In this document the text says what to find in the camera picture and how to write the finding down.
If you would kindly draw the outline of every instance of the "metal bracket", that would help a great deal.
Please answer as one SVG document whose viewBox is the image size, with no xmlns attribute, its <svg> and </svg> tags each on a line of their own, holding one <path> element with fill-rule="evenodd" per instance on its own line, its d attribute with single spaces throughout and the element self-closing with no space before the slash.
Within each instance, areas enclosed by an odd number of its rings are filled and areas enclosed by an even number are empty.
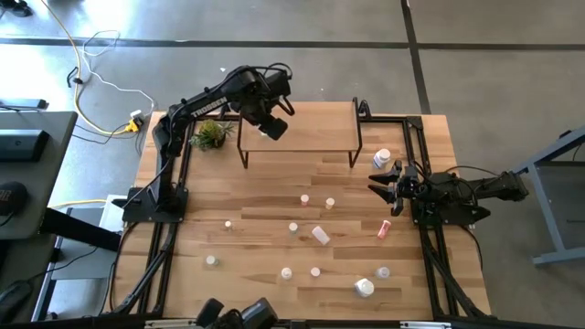
<svg viewBox="0 0 585 329">
<path fill-rule="evenodd" d="M 186 202 L 188 200 L 189 191 L 186 188 L 178 188 L 176 190 L 177 205 L 171 211 L 159 211 L 159 206 L 149 195 L 148 189 L 140 187 L 133 187 L 128 191 L 127 199 L 116 199 L 112 203 L 118 207 L 122 207 L 126 200 L 133 197 L 136 193 L 140 193 L 134 198 L 124 211 L 122 220 L 129 223 L 179 223 L 183 221 L 185 214 Z"/>
<path fill-rule="evenodd" d="M 400 328 L 403 329 L 451 329 L 450 323 L 435 323 L 422 321 L 401 321 Z"/>
<path fill-rule="evenodd" d="M 420 116 L 408 116 L 406 121 L 417 130 L 422 130 L 422 118 Z"/>
</svg>

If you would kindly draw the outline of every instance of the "concrete floor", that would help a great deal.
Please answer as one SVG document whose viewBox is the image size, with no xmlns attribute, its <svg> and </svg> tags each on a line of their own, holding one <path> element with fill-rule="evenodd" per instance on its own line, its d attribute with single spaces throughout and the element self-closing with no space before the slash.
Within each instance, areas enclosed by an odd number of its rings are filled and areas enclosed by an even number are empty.
<svg viewBox="0 0 585 329">
<path fill-rule="evenodd" d="M 0 37 L 64 36 L 40 2 L 29 3 L 35 15 L 2 16 Z M 116 28 L 122 37 L 140 39 L 407 40 L 399 0 L 172 3 L 173 8 L 163 1 L 49 1 L 75 37 Z M 585 3 L 579 0 L 410 0 L 410 7 L 419 42 L 585 43 Z M 583 55 L 421 51 L 431 111 L 447 115 L 458 163 L 509 169 L 567 129 L 580 127 L 585 117 Z M 24 67 L 2 67 L 3 95 L 44 98 L 52 110 L 72 110 L 72 90 L 65 84 L 75 66 L 70 47 L 3 45 L 0 59 L 26 62 Z M 145 90 L 165 109 L 219 82 L 225 75 L 221 68 L 273 61 L 293 67 L 293 100 L 344 101 L 357 96 L 367 99 L 375 112 L 420 113 L 410 53 L 403 49 L 116 48 L 94 63 L 104 78 Z M 112 129 L 126 121 L 130 111 L 147 110 L 149 103 L 91 80 L 80 105 L 96 123 Z M 585 160 L 585 152 L 578 159 Z M 74 139 L 52 201 L 123 194 L 138 160 L 133 141 L 100 146 Z M 463 171 L 463 176 L 475 178 L 477 173 Z M 531 263 L 532 256 L 552 251 L 536 198 L 484 204 L 492 216 L 478 224 L 476 234 L 494 314 L 507 320 L 585 326 L 585 260 L 544 268 Z M 99 288 L 79 282 L 60 286 L 51 311 L 67 316 L 95 312 L 95 302 L 79 307 L 84 301 L 63 296 L 83 289 L 95 292 L 99 300 Z"/>
</svg>

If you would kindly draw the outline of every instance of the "potted plant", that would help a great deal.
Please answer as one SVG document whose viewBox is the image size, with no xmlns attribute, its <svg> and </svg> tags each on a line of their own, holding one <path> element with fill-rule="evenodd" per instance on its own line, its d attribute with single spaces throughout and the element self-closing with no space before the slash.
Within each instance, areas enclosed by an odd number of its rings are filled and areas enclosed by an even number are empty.
<svg viewBox="0 0 585 329">
<path fill-rule="evenodd" d="M 231 135 L 233 129 L 231 122 L 220 124 L 213 120 L 205 120 L 201 123 L 199 132 L 194 134 L 189 142 L 201 151 L 220 148 L 226 142 L 226 137 Z"/>
</svg>

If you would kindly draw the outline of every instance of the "wire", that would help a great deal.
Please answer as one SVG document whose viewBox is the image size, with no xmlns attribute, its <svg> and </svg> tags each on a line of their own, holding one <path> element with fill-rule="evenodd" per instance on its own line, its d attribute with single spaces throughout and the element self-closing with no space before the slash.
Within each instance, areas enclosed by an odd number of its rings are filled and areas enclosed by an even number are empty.
<svg viewBox="0 0 585 329">
<path fill-rule="evenodd" d="M 113 266 L 115 265 L 115 262 L 112 262 L 112 265 L 110 266 L 110 274 L 108 275 L 108 280 L 107 285 L 106 285 L 106 291 L 103 293 L 103 301 L 101 302 L 101 308 L 100 311 L 98 312 L 98 315 L 101 315 L 103 313 L 103 308 L 106 307 L 106 302 L 108 301 L 108 292 L 110 292 L 110 282 L 112 279 L 112 272 L 113 272 Z"/>
<path fill-rule="evenodd" d="M 122 247 L 124 245 L 124 241 L 126 238 L 132 233 L 134 228 L 138 225 L 138 222 L 134 222 L 130 224 L 126 232 L 122 235 L 120 239 L 120 246 L 118 247 L 118 252 L 116 253 L 116 258 L 113 260 L 112 264 L 112 275 L 110 277 L 110 311 L 113 311 L 113 300 L 114 300 L 114 281 L 116 280 L 116 271 L 118 269 L 118 260 L 120 259 L 120 255 L 122 254 Z"/>
<path fill-rule="evenodd" d="M 80 200 L 80 201 L 69 201 L 69 202 L 64 202 L 64 203 L 60 203 L 60 204 L 56 204 L 53 206 L 48 206 L 49 208 L 60 208 L 60 207 L 65 207 L 65 206 L 72 206 L 72 205 L 85 205 L 85 204 L 90 204 L 90 203 L 107 203 L 108 200 L 106 199 L 91 199 L 91 200 Z"/>
<path fill-rule="evenodd" d="M 583 145 L 583 143 L 580 143 L 579 146 L 577 146 L 577 149 L 573 153 L 573 159 L 572 159 L 572 161 L 575 161 L 575 155 L 577 155 L 577 152 L 579 151 L 579 149 L 581 148 L 582 145 Z"/>
<path fill-rule="evenodd" d="M 86 142 L 98 143 L 98 144 L 101 144 L 101 145 L 105 145 L 116 134 L 116 131 L 118 131 L 120 128 L 125 127 L 125 126 L 126 126 L 126 123 L 118 126 L 116 129 L 114 129 L 114 131 L 112 133 L 110 133 L 110 135 L 108 136 L 108 138 L 104 142 L 94 141 L 94 140 L 91 140 L 91 139 L 87 139 L 85 137 L 78 136 L 75 133 L 73 133 L 72 136 L 73 137 L 76 137 L 76 138 L 79 138 L 79 139 L 81 139 L 83 141 L 86 141 Z"/>
<path fill-rule="evenodd" d="M 15 212 L 11 212 L 10 214 L 8 214 L 8 216 L 6 217 L 6 219 L 2 222 L 2 224 L 0 224 L 0 228 L 8 223 L 10 223 L 10 221 L 12 220 L 12 217 L 15 216 Z"/>
<path fill-rule="evenodd" d="M 76 126 L 77 128 L 80 128 L 82 131 L 85 131 L 85 132 L 87 132 L 87 133 L 92 133 L 92 134 L 94 134 L 94 135 L 98 135 L 98 136 L 100 136 L 100 137 L 106 137 L 106 136 L 104 136 L 104 135 L 103 135 L 103 134 L 101 134 L 101 133 L 96 133 L 96 132 L 93 132 L 93 131 L 91 131 L 91 130 L 89 130 L 89 129 L 87 129 L 87 128 L 83 128 L 83 127 L 81 127 L 81 126 L 80 126 L 80 125 L 78 125 L 78 124 L 76 124 L 75 126 Z M 124 136 L 119 136 L 119 137 L 118 137 L 118 136 L 113 136 L 113 137 L 112 137 L 112 139 L 132 139 L 132 138 L 134 138 L 135 136 L 136 136 L 136 135 L 132 135 L 132 136 L 125 136 L 125 137 L 124 137 Z"/>
<path fill-rule="evenodd" d="M 77 50 L 77 46 L 75 46 L 75 42 L 73 41 L 73 38 L 71 37 L 71 34 L 65 28 L 65 26 L 63 25 L 63 23 L 61 22 L 61 20 L 57 17 L 57 15 L 55 14 L 55 12 L 53 12 L 53 10 L 50 8 L 50 6 L 47 5 L 46 0 L 41 0 L 41 2 L 47 8 L 47 10 L 49 11 L 49 13 L 53 16 L 53 18 L 55 18 L 55 21 L 59 24 L 59 26 L 61 27 L 61 29 L 63 30 L 63 32 L 65 32 L 65 34 L 67 35 L 67 39 L 69 40 L 69 43 L 71 44 L 71 46 L 73 47 L 73 51 L 75 52 L 75 58 L 76 58 L 76 61 L 77 61 L 77 67 L 79 68 L 78 71 L 77 71 L 77 79 L 80 80 L 81 79 L 81 56 L 80 56 L 79 51 Z M 122 131 L 122 132 L 116 132 L 116 131 L 114 131 L 114 132 L 108 132 L 108 131 L 105 131 L 102 128 L 100 128 L 99 126 L 97 126 L 95 123 L 93 123 L 90 119 L 88 119 L 85 116 L 85 114 L 83 113 L 83 111 L 80 108 L 80 85 L 78 83 L 75 84 L 75 91 L 74 91 L 74 96 L 73 96 L 73 103 L 75 105 L 75 110 L 80 115 L 81 119 L 83 119 L 83 121 L 85 121 L 91 128 L 95 129 L 99 133 L 103 133 L 105 135 L 109 135 L 111 133 L 113 133 L 114 135 L 126 133 L 126 131 Z"/>
<path fill-rule="evenodd" d="M 94 252 L 95 252 L 97 249 L 98 249 L 98 247 L 94 247 L 92 251 L 90 251 L 90 252 L 88 252 L 88 253 L 85 253 L 85 254 L 83 254 L 83 255 L 81 255 L 81 256 L 78 256 L 78 257 L 74 258 L 73 260 L 70 260 L 70 261 L 69 261 L 67 264 L 65 264 L 65 265 L 63 265 L 63 266 L 59 266 L 59 267 L 57 267 L 57 268 L 54 268 L 54 269 L 52 269 L 52 270 L 48 270 L 48 271 L 42 271 L 42 272 L 40 272 L 40 273 L 38 273 L 38 274 L 35 274 L 35 275 L 31 276 L 30 278 L 26 279 L 26 281 L 27 281 L 27 282 L 31 282 L 31 281 L 32 281 L 32 280 L 34 280 L 35 278 L 37 278 L 37 277 L 39 277 L 39 276 L 44 276 L 44 275 L 46 275 L 46 274 L 48 274 L 48 273 L 51 273 L 52 271 L 59 271 L 59 270 L 63 270 L 63 269 L 65 269 L 66 267 L 68 267 L 69 265 L 71 265 L 71 264 L 72 264 L 74 261 L 76 261 L 76 260 L 80 260 L 80 259 L 82 259 L 82 258 L 84 258 L 84 257 L 88 257 L 88 256 L 90 256 L 90 255 L 91 255 L 92 253 L 94 253 Z"/>
<path fill-rule="evenodd" d="M 475 170 L 483 171 L 484 173 L 487 173 L 487 174 L 497 175 L 493 171 L 490 171 L 490 170 L 487 170 L 487 169 L 483 169 L 483 168 L 478 168 L 478 167 L 475 167 L 475 166 L 472 166 L 472 165 L 456 165 L 455 167 L 451 167 L 451 168 L 445 170 L 445 173 L 448 173 L 451 170 L 456 169 L 456 168 L 475 169 Z"/>
<path fill-rule="evenodd" d="M 88 52 L 85 49 L 87 47 L 88 43 L 90 43 L 96 36 L 98 36 L 101 33 L 106 33 L 106 32 L 115 32 L 116 33 L 116 37 L 114 38 L 113 42 L 111 42 L 108 46 L 104 47 L 100 52 L 98 52 L 96 54 L 92 54 L 92 53 Z M 119 91 L 124 91 L 124 92 L 139 92 L 139 93 L 143 94 L 143 96 L 150 101 L 150 112 L 148 114 L 145 114 L 145 115 L 150 115 L 150 114 L 153 113 L 154 107 L 156 106 L 156 101 L 152 97 L 148 96 L 142 90 L 129 90 L 129 89 L 120 88 L 117 85 L 115 85 L 114 83 L 104 80 L 101 77 L 100 74 L 98 74 L 98 73 L 94 72 L 93 70 L 91 70 L 91 65 L 90 65 L 89 61 L 87 60 L 86 56 L 98 57 L 99 55 L 101 55 L 101 54 L 105 53 L 106 51 L 108 51 L 108 49 L 115 48 L 116 47 L 116 44 L 118 43 L 118 39 L 120 39 L 120 31 L 117 31 L 117 30 L 103 30 L 103 31 L 98 31 L 98 32 L 94 33 L 93 36 L 91 36 L 89 39 L 87 39 L 83 43 L 83 46 L 81 48 L 81 59 L 83 59 L 83 62 L 85 63 L 85 66 L 88 68 L 88 71 L 92 75 L 96 76 L 101 81 L 101 83 L 104 83 L 104 84 L 107 84 L 109 86 L 112 86 L 112 87 L 114 87 L 115 89 L 117 89 Z"/>
<path fill-rule="evenodd" d="M 22 111 L 22 110 L 11 108 L 11 107 L 5 106 L 5 105 L 0 105 L 0 109 L 3 111 Z"/>
<path fill-rule="evenodd" d="M 460 225 L 460 228 L 462 228 L 465 232 L 467 232 L 467 234 L 469 234 L 470 237 L 472 237 L 473 241 L 475 241 L 475 246 L 477 247 L 477 255 L 479 256 L 479 266 L 480 269 L 482 269 L 482 271 L 484 270 L 484 256 L 482 256 L 482 248 L 479 246 L 479 241 L 477 240 L 477 238 L 475 237 L 475 235 L 472 233 L 472 231 L 468 228 L 465 227 L 465 225 Z"/>
</svg>

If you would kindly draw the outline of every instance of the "wooden tabletop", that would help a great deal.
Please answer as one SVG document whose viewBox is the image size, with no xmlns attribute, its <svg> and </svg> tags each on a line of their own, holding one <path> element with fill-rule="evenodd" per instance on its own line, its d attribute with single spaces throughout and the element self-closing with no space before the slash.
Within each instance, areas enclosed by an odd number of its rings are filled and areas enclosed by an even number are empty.
<svg viewBox="0 0 585 329">
<path fill-rule="evenodd" d="M 153 122 L 160 116 L 156 113 Z M 446 117 L 422 119 L 432 170 L 456 165 Z M 186 181 L 189 204 L 175 246 L 165 316 L 194 317 L 211 297 L 240 310 L 266 297 L 280 318 L 431 319 L 419 232 L 411 223 L 408 202 L 402 216 L 391 218 L 390 207 L 367 189 L 367 176 L 378 172 L 372 168 L 377 150 L 388 148 L 392 160 L 406 160 L 402 128 L 363 123 L 362 133 L 364 147 L 353 169 L 347 166 L 347 154 L 259 153 L 246 170 L 236 136 L 220 150 L 194 150 Z M 154 176 L 154 142 L 147 136 L 138 186 Z M 175 163 L 177 174 L 180 161 Z M 302 194 L 310 196 L 307 207 L 301 205 Z M 324 208 L 328 197 L 335 199 L 331 210 Z M 391 220 L 392 228 L 379 240 L 383 219 Z M 226 220 L 232 221 L 233 230 L 224 230 Z M 291 222 L 299 225 L 294 236 L 287 229 Z M 331 238 L 326 247 L 311 235 L 317 225 Z M 125 243 L 115 280 L 117 303 L 144 272 L 152 231 L 152 224 L 140 224 Z M 489 313 L 473 240 L 457 227 L 445 227 L 445 238 L 454 277 Z M 208 255 L 219 259 L 217 267 L 206 266 Z M 389 279 L 374 276 L 380 266 L 390 268 Z M 292 269 L 289 281 L 280 276 L 284 267 Z M 311 276 L 312 267 L 321 269 L 319 278 Z M 361 278 L 374 282 L 376 290 L 368 299 L 354 290 Z M 441 280 L 438 285 L 446 310 Z"/>
<path fill-rule="evenodd" d="M 351 101 L 297 101 L 294 116 L 276 108 L 289 127 L 278 141 L 244 121 L 241 150 L 247 152 L 347 152 L 358 148 L 356 107 Z"/>
</svg>

